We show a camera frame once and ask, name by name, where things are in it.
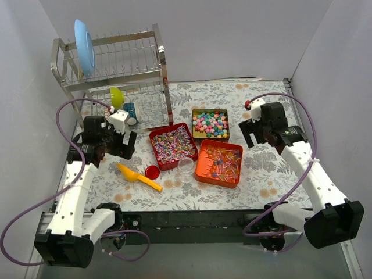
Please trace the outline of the yellow plastic scoop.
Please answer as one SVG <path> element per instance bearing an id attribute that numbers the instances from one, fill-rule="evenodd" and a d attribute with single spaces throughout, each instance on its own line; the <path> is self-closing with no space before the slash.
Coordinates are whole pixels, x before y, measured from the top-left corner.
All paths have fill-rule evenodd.
<path id="1" fill-rule="evenodd" d="M 117 168 L 120 170 L 122 175 L 126 178 L 127 181 L 129 182 L 136 182 L 137 180 L 142 181 L 143 183 L 149 185 L 153 189 L 162 192 L 163 188 L 160 186 L 158 183 L 154 182 L 153 180 L 143 176 L 142 174 L 136 173 L 132 170 L 130 170 L 128 167 L 117 163 L 116 164 Z"/>

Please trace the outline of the red tray swirl lollipops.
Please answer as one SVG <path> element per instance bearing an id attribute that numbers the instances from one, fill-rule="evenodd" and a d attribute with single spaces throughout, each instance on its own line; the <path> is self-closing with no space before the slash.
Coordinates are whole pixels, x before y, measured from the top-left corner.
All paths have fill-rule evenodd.
<path id="1" fill-rule="evenodd" d="M 149 139 L 160 171 L 177 167 L 182 158 L 198 160 L 198 149 L 186 123 L 150 132 Z"/>

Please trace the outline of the orange tray clear lollipops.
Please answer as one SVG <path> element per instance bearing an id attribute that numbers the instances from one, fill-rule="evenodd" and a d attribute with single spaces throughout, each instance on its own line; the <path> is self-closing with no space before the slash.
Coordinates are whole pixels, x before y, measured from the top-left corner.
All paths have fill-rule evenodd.
<path id="1" fill-rule="evenodd" d="M 234 189 L 240 181 L 243 148 L 228 142 L 205 139 L 195 169 L 201 183 Z"/>

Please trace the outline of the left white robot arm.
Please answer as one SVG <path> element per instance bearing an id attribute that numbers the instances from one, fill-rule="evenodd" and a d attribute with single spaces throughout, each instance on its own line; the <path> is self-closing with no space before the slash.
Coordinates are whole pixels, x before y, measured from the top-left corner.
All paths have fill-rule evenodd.
<path id="1" fill-rule="evenodd" d="M 67 154 L 64 193 L 46 231 L 35 236 L 34 246 L 46 264 L 86 268 L 97 240 L 123 228 L 123 214 L 116 203 L 100 204 L 87 221 L 83 216 L 88 192 L 106 153 L 127 160 L 134 153 L 137 134 L 126 134 L 128 118 L 127 112 L 118 110 L 109 117 L 87 116 L 83 120 L 83 132 L 73 139 Z"/>

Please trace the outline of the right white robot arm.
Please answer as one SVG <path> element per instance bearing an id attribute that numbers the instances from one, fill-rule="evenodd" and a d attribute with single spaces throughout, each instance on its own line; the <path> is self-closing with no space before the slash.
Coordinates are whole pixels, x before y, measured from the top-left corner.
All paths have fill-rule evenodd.
<path id="1" fill-rule="evenodd" d="M 359 201 L 351 201 L 329 178 L 315 157 L 315 149 L 299 126 L 289 126 L 284 107 L 262 98 L 247 101 L 251 118 L 239 124 L 248 147 L 268 143 L 289 164 L 312 204 L 311 210 L 290 205 L 283 196 L 243 230 L 250 237 L 274 237 L 300 231 L 310 244 L 323 248 L 356 238 L 364 215 Z"/>

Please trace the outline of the dark tin star candies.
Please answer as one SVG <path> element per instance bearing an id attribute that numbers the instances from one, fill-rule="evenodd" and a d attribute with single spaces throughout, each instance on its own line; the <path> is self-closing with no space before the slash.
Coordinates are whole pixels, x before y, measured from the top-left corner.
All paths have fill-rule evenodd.
<path id="1" fill-rule="evenodd" d="M 192 111 L 192 136 L 228 142 L 230 139 L 229 118 L 226 109 L 194 109 Z"/>

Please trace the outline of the red jar lid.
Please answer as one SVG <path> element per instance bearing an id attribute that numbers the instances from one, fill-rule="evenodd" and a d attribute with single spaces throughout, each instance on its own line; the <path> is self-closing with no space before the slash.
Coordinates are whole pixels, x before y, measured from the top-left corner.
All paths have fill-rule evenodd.
<path id="1" fill-rule="evenodd" d="M 159 177 L 160 170 L 155 165 L 150 165 L 145 170 L 145 176 L 151 180 L 155 180 Z"/>

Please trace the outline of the teal white cup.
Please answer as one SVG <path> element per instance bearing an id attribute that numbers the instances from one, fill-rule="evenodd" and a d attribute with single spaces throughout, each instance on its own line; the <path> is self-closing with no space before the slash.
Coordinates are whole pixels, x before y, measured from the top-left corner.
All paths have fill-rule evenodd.
<path id="1" fill-rule="evenodd" d="M 127 102 L 123 105 L 123 109 L 129 114 L 129 118 L 127 120 L 129 126 L 134 126 L 141 122 L 140 111 L 136 103 Z"/>

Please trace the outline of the lime green bowl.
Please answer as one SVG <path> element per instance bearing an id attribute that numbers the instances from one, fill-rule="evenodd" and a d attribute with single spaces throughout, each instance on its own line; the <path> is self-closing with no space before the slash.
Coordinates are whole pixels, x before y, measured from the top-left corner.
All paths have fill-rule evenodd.
<path id="1" fill-rule="evenodd" d="M 116 87 L 110 88 L 111 104 L 115 109 L 121 109 L 124 104 L 124 94 Z"/>

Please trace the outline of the clear glass jar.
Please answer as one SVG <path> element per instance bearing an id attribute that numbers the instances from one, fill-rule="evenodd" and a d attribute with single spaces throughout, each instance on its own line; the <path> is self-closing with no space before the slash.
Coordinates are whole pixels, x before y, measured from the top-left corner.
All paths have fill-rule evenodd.
<path id="1" fill-rule="evenodd" d="M 189 157 L 182 158 L 177 165 L 179 178 L 183 183 L 189 183 L 194 175 L 194 161 Z"/>

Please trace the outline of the steel dish rack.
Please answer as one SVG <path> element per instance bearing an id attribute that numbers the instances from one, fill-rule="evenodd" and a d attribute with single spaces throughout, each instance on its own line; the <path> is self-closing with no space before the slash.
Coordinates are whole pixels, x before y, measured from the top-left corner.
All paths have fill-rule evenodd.
<path id="1" fill-rule="evenodd" d="M 110 89 L 118 88 L 124 103 L 133 103 L 136 132 L 152 131 L 174 123 L 166 54 L 160 29 L 116 34 L 92 41 L 95 71 L 83 73 L 75 42 L 56 38 L 52 44 L 51 70 L 68 99 L 83 94 L 110 104 Z"/>

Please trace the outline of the blue plate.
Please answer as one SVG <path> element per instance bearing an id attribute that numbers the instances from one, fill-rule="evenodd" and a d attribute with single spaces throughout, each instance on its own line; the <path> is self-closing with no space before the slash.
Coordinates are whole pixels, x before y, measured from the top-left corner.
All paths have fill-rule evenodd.
<path id="1" fill-rule="evenodd" d="M 90 78 L 95 71 L 95 53 L 88 28 L 79 19 L 74 22 L 74 35 L 81 69 L 84 76 Z"/>

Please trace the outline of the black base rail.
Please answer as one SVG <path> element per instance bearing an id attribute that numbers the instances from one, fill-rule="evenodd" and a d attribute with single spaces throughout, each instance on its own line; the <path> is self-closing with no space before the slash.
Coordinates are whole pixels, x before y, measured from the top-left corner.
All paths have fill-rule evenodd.
<path id="1" fill-rule="evenodd" d="M 273 237 L 245 237 L 242 230 L 250 221 L 258 217 L 262 210 L 182 210 L 157 212 L 122 212 L 116 203 L 101 203 L 99 209 L 112 209 L 118 221 L 107 232 L 134 230 L 125 240 L 115 240 L 115 244 L 145 244 L 146 238 L 137 232 L 145 233 L 152 244 L 206 244 L 241 243 L 261 245 L 269 251 L 281 251 L 285 246 L 285 237 L 279 234 Z"/>

